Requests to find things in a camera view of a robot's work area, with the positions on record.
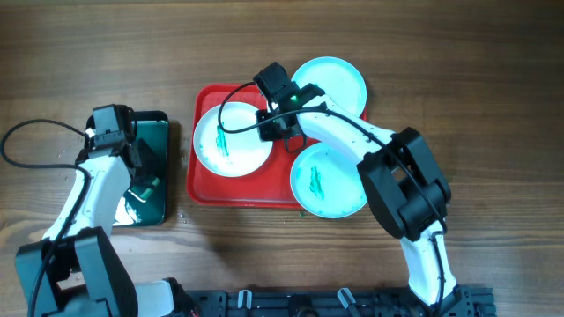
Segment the light blue plate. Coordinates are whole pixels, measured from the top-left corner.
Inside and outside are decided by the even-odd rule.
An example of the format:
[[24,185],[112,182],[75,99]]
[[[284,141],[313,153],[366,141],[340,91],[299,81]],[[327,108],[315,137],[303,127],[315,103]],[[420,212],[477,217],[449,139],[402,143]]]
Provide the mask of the light blue plate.
[[293,76],[299,87],[314,84],[325,91],[340,107],[361,117],[367,104],[367,86],[360,72],[346,60],[323,56],[300,66]]
[[349,217],[367,204],[356,165],[327,144],[313,144],[298,155],[289,183],[298,204],[318,217]]

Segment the white plate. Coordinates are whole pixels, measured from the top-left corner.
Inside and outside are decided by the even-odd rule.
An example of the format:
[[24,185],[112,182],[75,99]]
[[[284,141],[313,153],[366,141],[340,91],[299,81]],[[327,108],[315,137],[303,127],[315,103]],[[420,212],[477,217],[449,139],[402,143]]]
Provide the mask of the white plate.
[[193,146],[200,163],[223,177],[253,173],[270,156],[273,142],[262,141],[257,129],[229,134],[218,121],[219,105],[207,111],[193,132]]

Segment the green yellow sponge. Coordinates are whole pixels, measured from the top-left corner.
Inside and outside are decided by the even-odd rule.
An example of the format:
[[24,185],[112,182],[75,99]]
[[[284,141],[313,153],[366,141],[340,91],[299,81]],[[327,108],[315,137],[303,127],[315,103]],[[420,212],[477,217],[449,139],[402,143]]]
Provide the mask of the green yellow sponge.
[[141,181],[135,181],[129,191],[141,203],[145,203],[159,184],[160,179],[158,177],[149,176]]

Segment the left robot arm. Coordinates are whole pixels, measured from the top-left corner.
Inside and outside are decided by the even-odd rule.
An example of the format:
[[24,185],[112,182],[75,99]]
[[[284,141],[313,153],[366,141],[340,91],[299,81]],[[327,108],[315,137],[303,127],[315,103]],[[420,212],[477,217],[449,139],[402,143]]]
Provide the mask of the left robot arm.
[[97,107],[80,134],[72,190],[15,266],[31,316],[191,316],[172,277],[135,284],[110,242],[117,225],[160,225],[168,207],[169,123],[162,111]]

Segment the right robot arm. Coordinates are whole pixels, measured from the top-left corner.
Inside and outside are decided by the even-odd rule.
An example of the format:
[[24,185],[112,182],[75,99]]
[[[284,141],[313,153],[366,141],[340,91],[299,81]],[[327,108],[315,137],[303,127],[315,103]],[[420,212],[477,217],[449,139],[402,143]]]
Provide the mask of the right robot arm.
[[378,128],[312,84],[260,84],[258,89],[275,108],[263,124],[299,127],[356,165],[376,221],[400,241],[410,290],[439,314],[456,288],[444,245],[451,190],[422,135],[413,128],[399,133]]

